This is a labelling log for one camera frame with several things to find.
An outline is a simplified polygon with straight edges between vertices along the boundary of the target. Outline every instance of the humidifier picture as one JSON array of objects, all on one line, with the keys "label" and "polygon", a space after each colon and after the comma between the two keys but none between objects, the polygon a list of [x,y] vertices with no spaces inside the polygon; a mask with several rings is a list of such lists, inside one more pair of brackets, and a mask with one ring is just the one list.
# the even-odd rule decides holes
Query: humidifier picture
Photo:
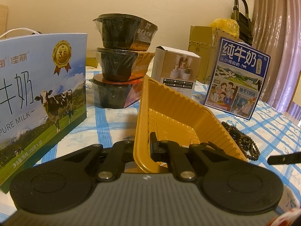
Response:
[{"label": "humidifier picture", "polygon": [[191,68],[190,68],[190,65],[191,65],[191,63],[192,63],[191,60],[189,60],[189,61],[187,62],[187,67],[186,67],[186,69],[184,70],[184,73],[183,73],[183,76],[182,76],[183,80],[189,80],[189,79],[190,79],[190,76],[191,76]]},{"label": "humidifier picture", "polygon": [[179,77],[179,65],[175,65],[173,70],[170,72],[170,78],[176,79]]},{"label": "humidifier picture", "polygon": [[180,61],[179,61],[179,65],[180,65],[180,68],[179,68],[179,78],[183,78],[183,74],[185,72],[185,65],[187,64],[188,60],[186,57],[182,57],[180,58]]}]

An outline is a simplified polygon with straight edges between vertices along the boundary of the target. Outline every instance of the yellow plastic bag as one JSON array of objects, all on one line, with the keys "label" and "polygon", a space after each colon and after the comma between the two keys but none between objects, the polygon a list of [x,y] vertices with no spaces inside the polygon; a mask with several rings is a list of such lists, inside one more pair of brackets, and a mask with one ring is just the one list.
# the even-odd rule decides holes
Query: yellow plastic bag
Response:
[{"label": "yellow plastic bag", "polygon": [[234,19],[215,19],[209,26],[212,27],[212,33],[219,28],[235,37],[239,37],[239,25]]}]

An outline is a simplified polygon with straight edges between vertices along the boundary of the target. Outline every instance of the black bowl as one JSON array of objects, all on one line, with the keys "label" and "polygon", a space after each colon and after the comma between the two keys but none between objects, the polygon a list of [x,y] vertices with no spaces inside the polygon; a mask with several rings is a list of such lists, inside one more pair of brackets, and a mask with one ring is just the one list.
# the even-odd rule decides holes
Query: black bowl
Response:
[{"label": "black bowl", "polygon": [[99,30],[103,46],[112,49],[147,51],[158,27],[130,14],[102,14],[93,20]]},{"label": "black bowl", "polygon": [[97,48],[96,59],[108,81],[129,81],[144,77],[154,53]]},{"label": "black bowl", "polygon": [[110,82],[103,79],[102,74],[95,75],[93,83],[94,104],[101,108],[123,109],[140,99],[142,78],[129,82]]}]

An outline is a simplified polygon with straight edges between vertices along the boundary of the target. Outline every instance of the milk gift box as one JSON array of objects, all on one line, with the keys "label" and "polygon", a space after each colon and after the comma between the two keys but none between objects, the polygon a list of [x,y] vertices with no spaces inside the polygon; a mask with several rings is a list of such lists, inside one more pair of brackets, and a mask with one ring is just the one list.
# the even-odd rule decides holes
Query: milk gift box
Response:
[{"label": "milk gift box", "polygon": [[86,117],[86,34],[0,40],[0,188]]},{"label": "milk gift box", "polygon": [[204,105],[250,120],[262,92],[270,56],[220,38]]}]

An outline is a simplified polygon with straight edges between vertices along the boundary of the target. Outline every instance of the logo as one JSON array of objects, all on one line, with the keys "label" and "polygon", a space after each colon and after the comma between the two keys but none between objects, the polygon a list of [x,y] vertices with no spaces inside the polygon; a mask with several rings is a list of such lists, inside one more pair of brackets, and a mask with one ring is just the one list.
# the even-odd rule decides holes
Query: logo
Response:
[{"label": "logo", "polygon": [[145,176],[143,176],[143,179],[149,180],[149,179],[151,179],[151,176],[150,175],[145,175]]},{"label": "logo", "polygon": [[66,40],[59,41],[53,50],[53,62],[55,63],[55,73],[60,74],[61,68],[65,68],[68,72],[71,69],[69,64],[71,59],[71,46]]}]

